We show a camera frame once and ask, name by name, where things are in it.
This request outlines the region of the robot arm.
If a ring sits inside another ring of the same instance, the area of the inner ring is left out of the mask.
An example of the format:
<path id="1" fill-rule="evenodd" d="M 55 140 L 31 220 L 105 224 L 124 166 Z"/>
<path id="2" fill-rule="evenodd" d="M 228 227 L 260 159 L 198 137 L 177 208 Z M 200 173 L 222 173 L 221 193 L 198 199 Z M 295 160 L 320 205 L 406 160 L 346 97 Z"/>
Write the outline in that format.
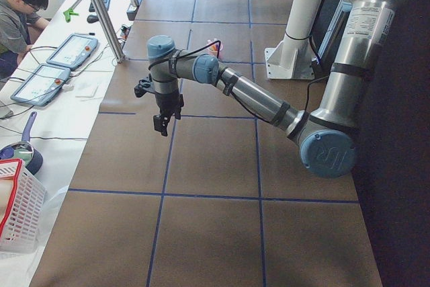
<path id="1" fill-rule="evenodd" d="M 293 108 L 204 49 L 177 49 L 166 35 L 148 40 L 149 75 L 138 82 L 134 94 L 155 96 L 159 113 L 153 118 L 154 127 L 166 135 L 170 119 L 180 119 L 184 105 L 178 81 L 212 85 L 254 117 L 282 129 L 298 145 L 303 165 L 313 174 L 325 178 L 345 175 L 357 158 L 353 139 L 365 84 L 372 78 L 396 11 L 407 1 L 339 1 L 331 25 L 344 30 L 322 100 L 312 112 Z"/>

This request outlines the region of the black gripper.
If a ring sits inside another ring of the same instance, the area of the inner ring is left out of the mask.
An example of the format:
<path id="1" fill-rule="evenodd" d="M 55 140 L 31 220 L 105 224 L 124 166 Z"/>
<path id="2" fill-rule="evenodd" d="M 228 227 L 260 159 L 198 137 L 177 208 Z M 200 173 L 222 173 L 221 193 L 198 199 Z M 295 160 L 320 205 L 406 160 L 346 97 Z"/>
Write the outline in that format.
<path id="1" fill-rule="evenodd" d="M 168 136 L 169 116 L 174 116 L 176 120 L 181 119 L 181 110 L 184 106 L 183 95 L 178 91 L 155 93 L 155 99 L 160 114 L 153 116 L 154 129 L 162 136 Z"/>

